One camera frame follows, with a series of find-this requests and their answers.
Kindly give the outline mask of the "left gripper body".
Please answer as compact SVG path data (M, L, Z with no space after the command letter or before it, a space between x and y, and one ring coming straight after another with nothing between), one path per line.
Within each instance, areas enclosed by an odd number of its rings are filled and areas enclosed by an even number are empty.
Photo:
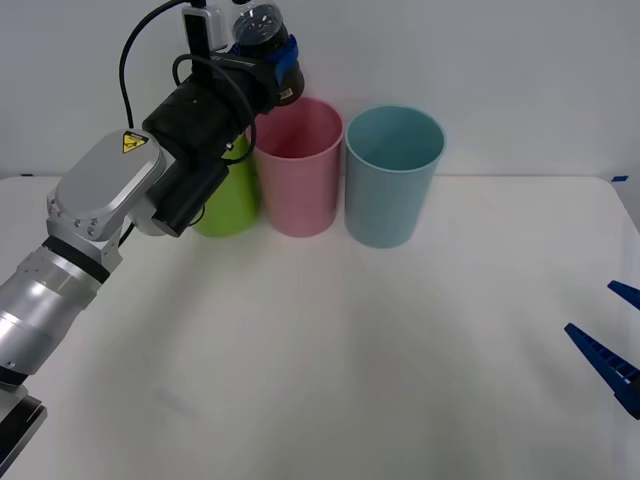
M231 53L213 53L212 60L236 85L218 71L212 72L212 100L235 118L255 118L278 103L274 69L264 61Z

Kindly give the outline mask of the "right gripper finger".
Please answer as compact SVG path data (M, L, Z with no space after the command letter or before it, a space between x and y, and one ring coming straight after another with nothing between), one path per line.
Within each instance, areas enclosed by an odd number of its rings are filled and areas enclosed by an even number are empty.
M622 407L639 419L639 369L569 323L564 331L612 390Z
M640 291L618 281L611 281L607 288L620 296L634 308L640 308Z

